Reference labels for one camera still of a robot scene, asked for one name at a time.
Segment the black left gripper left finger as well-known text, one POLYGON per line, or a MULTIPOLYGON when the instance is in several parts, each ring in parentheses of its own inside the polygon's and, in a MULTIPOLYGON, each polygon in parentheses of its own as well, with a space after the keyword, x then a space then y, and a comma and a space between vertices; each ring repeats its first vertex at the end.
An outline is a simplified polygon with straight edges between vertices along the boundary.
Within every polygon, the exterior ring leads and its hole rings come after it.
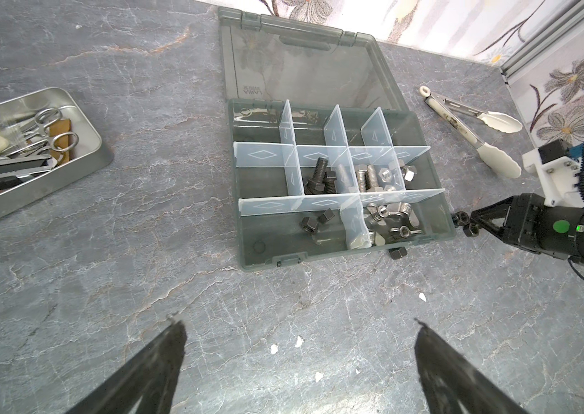
POLYGON ((70 413, 169 413, 187 332, 175 320, 140 352, 69 409, 70 413))

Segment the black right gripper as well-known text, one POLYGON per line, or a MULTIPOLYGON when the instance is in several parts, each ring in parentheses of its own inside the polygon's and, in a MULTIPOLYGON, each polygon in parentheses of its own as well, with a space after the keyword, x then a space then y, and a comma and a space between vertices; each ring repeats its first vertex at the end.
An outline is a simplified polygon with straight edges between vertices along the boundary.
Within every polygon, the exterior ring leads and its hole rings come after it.
POLYGON ((480 231, 502 243, 560 259, 582 256, 577 227, 583 216, 584 208, 548 207, 533 193, 506 198, 470 215, 480 231))

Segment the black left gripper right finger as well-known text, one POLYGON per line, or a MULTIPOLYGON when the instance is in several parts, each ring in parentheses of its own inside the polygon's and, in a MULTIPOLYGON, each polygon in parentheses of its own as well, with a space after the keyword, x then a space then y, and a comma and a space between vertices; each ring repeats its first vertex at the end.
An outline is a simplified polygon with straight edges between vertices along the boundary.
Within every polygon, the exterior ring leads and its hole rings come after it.
POLYGON ((429 412, 525 412, 427 324, 419 325, 416 366, 429 412))

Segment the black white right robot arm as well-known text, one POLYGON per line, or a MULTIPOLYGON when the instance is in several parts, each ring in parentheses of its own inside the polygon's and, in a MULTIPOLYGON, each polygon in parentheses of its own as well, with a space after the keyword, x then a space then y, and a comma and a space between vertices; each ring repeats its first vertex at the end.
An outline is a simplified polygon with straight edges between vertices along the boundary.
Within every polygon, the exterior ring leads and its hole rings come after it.
MULTIPOLYGON (((584 141, 577 191, 584 202, 584 141)), ((545 198, 522 193, 475 210, 463 225, 468 237, 485 230, 502 243, 536 255, 584 266, 584 206, 547 206, 545 198)))

